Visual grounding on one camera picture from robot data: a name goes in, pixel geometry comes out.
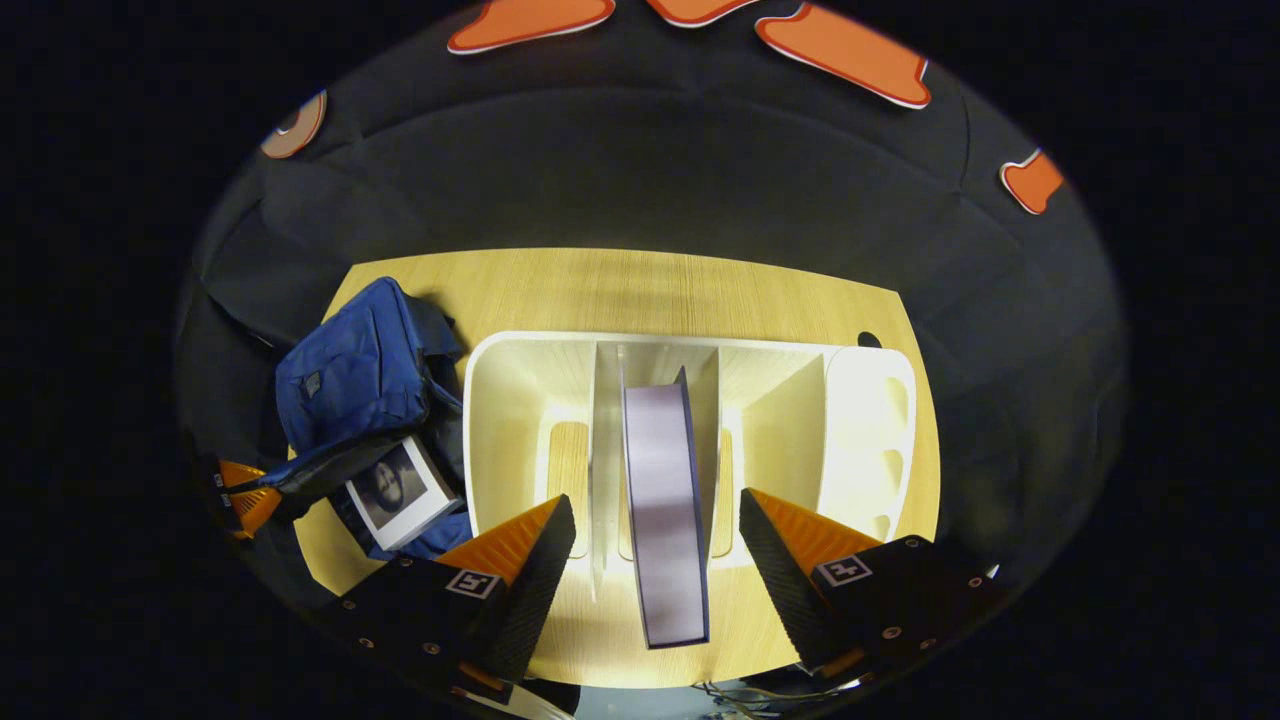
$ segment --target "wooden table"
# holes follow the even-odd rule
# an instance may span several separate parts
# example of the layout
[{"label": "wooden table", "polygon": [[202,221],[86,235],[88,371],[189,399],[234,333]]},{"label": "wooden table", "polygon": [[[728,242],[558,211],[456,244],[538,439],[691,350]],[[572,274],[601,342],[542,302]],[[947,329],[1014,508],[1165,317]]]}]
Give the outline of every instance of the wooden table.
[{"label": "wooden table", "polygon": [[[938,438],[933,396],[910,322],[895,292],[814,273],[694,255],[596,249],[475,250],[355,265],[326,318],[383,275],[396,278],[407,293],[430,300],[454,318],[465,347],[508,329],[826,345],[856,345],[859,333],[870,332],[883,347],[905,354],[915,369],[915,451],[897,537],[934,537]],[[466,363],[467,357],[462,357],[457,364],[460,379],[465,379]],[[337,594],[383,565],[361,552],[326,500],[312,506],[294,527],[311,574]],[[589,571],[566,568],[529,674],[585,685],[659,688],[733,679],[799,660],[753,565],[709,575],[712,642],[650,651],[644,644],[630,573],[611,573],[593,602]]]}]

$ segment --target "black and white photo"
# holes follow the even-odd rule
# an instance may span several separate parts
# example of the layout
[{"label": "black and white photo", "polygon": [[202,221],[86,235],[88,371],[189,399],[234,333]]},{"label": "black and white photo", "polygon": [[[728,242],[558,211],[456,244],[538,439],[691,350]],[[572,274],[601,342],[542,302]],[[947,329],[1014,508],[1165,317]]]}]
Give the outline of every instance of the black and white photo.
[{"label": "black and white photo", "polygon": [[357,473],[347,482],[347,492],[374,539],[388,551],[412,541],[462,502],[413,436]]}]

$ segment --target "book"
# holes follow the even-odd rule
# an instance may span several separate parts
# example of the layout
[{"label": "book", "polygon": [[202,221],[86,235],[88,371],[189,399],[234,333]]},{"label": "book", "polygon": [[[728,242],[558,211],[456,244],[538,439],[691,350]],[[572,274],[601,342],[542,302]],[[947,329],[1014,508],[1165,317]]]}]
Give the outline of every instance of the book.
[{"label": "book", "polygon": [[622,383],[622,448],[631,544],[650,650],[710,641],[707,556],[689,384]]},{"label": "book", "polygon": [[374,541],[388,552],[463,502],[415,436],[347,480],[346,489]]}]

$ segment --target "blue backpack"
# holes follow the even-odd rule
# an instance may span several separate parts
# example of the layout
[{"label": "blue backpack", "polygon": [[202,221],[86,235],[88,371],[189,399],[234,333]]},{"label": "blue backpack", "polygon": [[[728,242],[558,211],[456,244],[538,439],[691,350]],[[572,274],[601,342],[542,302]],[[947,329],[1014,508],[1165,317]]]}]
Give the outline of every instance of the blue backpack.
[{"label": "blue backpack", "polygon": [[461,413],[453,365],[462,347],[433,305],[379,278],[302,340],[275,370],[275,402],[297,457],[260,486],[300,518],[404,436],[431,407]]}]

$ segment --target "purple book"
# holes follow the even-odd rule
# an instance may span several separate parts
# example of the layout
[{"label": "purple book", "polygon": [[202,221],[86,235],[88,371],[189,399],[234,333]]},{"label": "purple book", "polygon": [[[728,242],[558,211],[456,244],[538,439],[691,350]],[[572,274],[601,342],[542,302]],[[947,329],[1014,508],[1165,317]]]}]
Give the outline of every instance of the purple book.
[{"label": "purple book", "polygon": [[685,369],[622,391],[636,587],[650,650],[710,639],[698,462]]}]

